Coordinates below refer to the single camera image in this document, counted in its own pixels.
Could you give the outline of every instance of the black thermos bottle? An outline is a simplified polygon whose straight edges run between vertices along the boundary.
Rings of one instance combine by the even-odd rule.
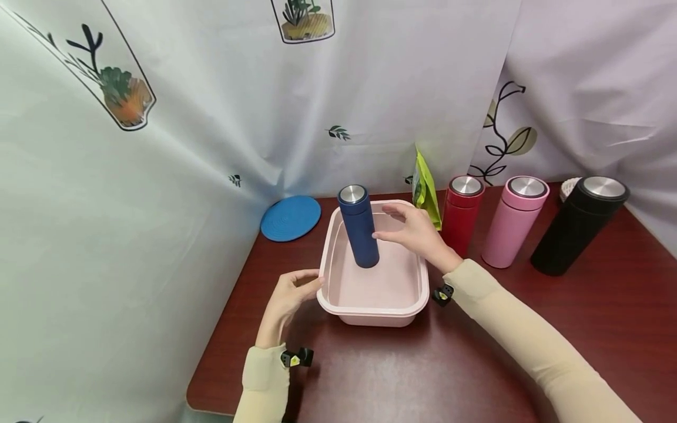
[[[531,255],[541,273],[563,275],[630,196],[612,178],[581,178]]]

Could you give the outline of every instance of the plant illustration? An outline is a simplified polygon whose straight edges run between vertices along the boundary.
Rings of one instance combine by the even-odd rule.
[[[348,141],[350,139],[350,134],[348,134],[348,132],[340,125],[334,125],[331,129],[327,129],[327,132],[331,138],[338,138],[343,141]]]
[[[287,0],[287,4],[284,5],[284,12],[282,15],[287,22],[293,26],[298,26],[301,23],[301,19],[305,16],[307,7],[306,3],[303,0]]]
[[[470,168],[476,170],[478,174],[474,175],[468,172],[468,175],[482,178],[486,184],[494,186],[493,183],[487,180],[487,178],[500,174],[507,167],[505,164],[499,166],[499,162],[507,155],[520,156],[525,154],[530,149],[532,149],[534,144],[536,144],[538,133],[533,127],[522,127],[517,129],[509,139],[506,139],[496,127],[498,110],[501,103],[513,94],[524,93],[526,89],[527,88],[523,85],[519,85],[514,81],[510,81],[501,87],[501,90],[498,93],[498,99],[496,101],[492,100],[491,104],[489,105],[489,112],[487,112],[487,117],[484,120],[483,127],[492,128],[496,137],[500,139],[501,144],[498,146],[485,146],[485,151],[490,156],[496,157],[496,159],[489,166],[487,166],[486,169],[481,169],[475,165],[471,165]]]
[[[236,187],[240,187],[240,184],[242,184],[242,178],[240,178],[239,175],[230,175],[228,177],[228,180],[233,183]]]
[[[113,19],[106,4],[103,1],[102,4]],[[107,109],[120,128],[127,131],[133,131],[145,126],[146,114],[154,104],[155,98],[143,77],[136,78],[131,72],[119,67],[106,66],[100,68],[100,64],[97,60],[97,52],[104,45],[104,35],[101,32],[93,32],[89,25],[82,24],[81,28],[85,38],[84,43],[66,39],[66,44],[68,44],[68,46],[87,53],[87,57],[83,59],[77,57],[70,51],[61,49],[50,32],[40,31],[26,18],[17,13],[11,13],[10,16],[15,16],[17,18],[15,18],[16,22],[23,23],[24,28],[35,38],[41,39],[49,44],[51,49],[48,47],[48,50],[52,55],[59,59],[73,75],[78,78],[80,76],[82,77],[79,79],[83,82],[85,88],[97,97],[101,105]],[[85,80],[98,86],[103,99],[97,96],[95,93],[96,90],[93,90],[91,85],[85,84]]]
[[[44,416],[40,417],[35,423],[40,423],[40,421],[42,421],[43,418],[44,418]],[[21,422],[16,422],[16,423],[32,423],[32,422],[27,422],[25,420],[22,420]]]
[[[273,9],[277,0],[271,0]],[[307,43],[331,37],[334,34],[332,0],[285,0],[281,16],[276,10],[282,41],[288,44]]]

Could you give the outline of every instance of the red-brown table surface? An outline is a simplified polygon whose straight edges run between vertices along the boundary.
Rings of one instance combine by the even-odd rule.
[[[487,190],[469,257],[569,339],[645,423],[675,421],[677,261],[623,208],[566,275],[538,273],[529,256],[559,209],[552,186],[515,263],[492,269],[479,253],[500,191]],[[410,194],[372,197],[393,198]],[[301,239],[278,244],[259,234],[188,387],[190,407],[234,414],[244,358],[278,276],[320,266],[337,203],[319,201],[322,218]],[[432,268],[430,281],[441,284]],[[368,328],[348,326],[313,301],[294,317],[287,343],[313,349],[315,359],[291,371],[286,422],[552,419],[540,391],[453,302],[444,309],[429,302],[406,328]]]

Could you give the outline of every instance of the thermos bottle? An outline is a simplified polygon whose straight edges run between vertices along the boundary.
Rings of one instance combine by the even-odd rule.
[[[378,263],[378,246],[372,238],[374,216],[369,193],[362,185],[348,185],[338,192],[343,224],[358,266],[369,268]]]
[[[580,179],[536,246],[531,264],[546,275],[563,275],[628,197],[628,187],[615,179]]]
[[[449,182],[440,235],[461,257],[468,254],[483,194],[484,185],[478,178],[457,176]]]
[[[503,269],[512,264],[549,193],[548,184],[535,177],[508,180],[482,252],[489,266]]]

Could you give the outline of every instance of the blue round coaster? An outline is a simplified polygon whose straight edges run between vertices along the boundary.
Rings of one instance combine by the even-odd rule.
[[[315,198],[285,198],[266,210],[261,219],[261,233],[271,241],[293,241],[310,232],[318,224],[321,213]]]

